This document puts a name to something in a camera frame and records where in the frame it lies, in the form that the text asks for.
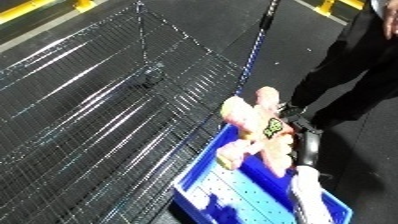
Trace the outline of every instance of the floor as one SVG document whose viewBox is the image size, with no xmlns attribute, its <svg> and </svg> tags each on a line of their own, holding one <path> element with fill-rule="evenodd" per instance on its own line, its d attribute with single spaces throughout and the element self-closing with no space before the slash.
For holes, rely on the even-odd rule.
<svg viewBox="0 0 398 224">
<path fill-rule="evenodd" d="M 277 88 L 284 100 L 289 99 L 297 82 L 320 61 L 328 45 L 343 28 L 342 20 L 313 12 L 314 1 L 309 2 L 311 4 L 282 1 L 253 76 L 245 86 L 243 96 L 248 101 L 253 102 L 253 92 L 264 85 Z M 149 9 L 162 14 L 203 45 L 242 66 L 258 31 L 258 20 L 266 7 L 263 0 L 144 2 Z M 344 14 L 340 16 L 344 20 L 352 12 L 341 14 Z M 99 17 L 93 10 L 78 19 L 95 20 Z M 0 66 L 12 64 L 55 38 L 51 31 L 44 36 L 48 39 L 37 41 L 37 45 L 25 45 L 23 48 L 16 43 L 16 47 L 0 46 L 4 47 Z M 308 116 L 349 90 L 354 83 L 329 91 L 309 108 Z M 385 101 L 359 121 L 343 123 L 323 136 L 319 169 L 333 175 L 332 179 L 324 180 L 323 185 L 354 210 L 353 223 L 393 224 L 398 219 L 398 214 L 393 212 L 398 206 L 398 174 L 394 172 L 398 139 L 395 137 L 395 123 L 391 122 L 397 109 L 396 99 Z M 187 220 L 172 204 L 157 223 L 188 223 Z"/>
</svg>

